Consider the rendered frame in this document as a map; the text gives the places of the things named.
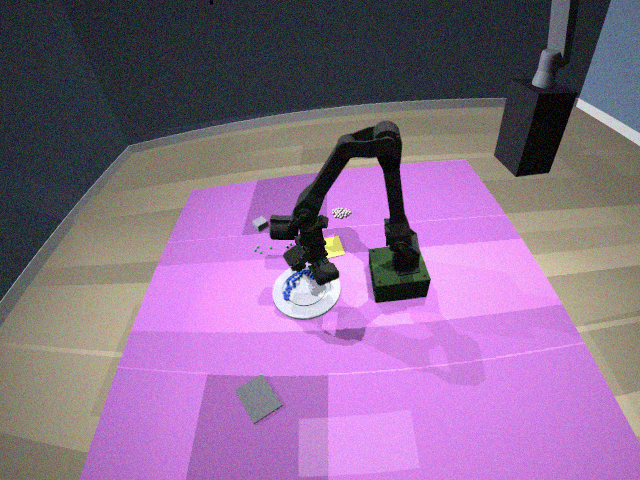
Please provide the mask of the yellow flat sheet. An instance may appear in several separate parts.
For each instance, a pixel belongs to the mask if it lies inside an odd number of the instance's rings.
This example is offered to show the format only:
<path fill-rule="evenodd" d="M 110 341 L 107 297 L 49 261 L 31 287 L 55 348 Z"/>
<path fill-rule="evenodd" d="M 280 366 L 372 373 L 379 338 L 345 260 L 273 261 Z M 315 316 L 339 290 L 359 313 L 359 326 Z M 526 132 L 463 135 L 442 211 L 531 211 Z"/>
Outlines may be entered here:
<path fill-rule="evenodd" d="M 328 252 L 328 256 L 326 256 L 328 259 L 345 255 L 339 236 L 325 238 L 325 241 L 327 245 L 324 246 Z"/>

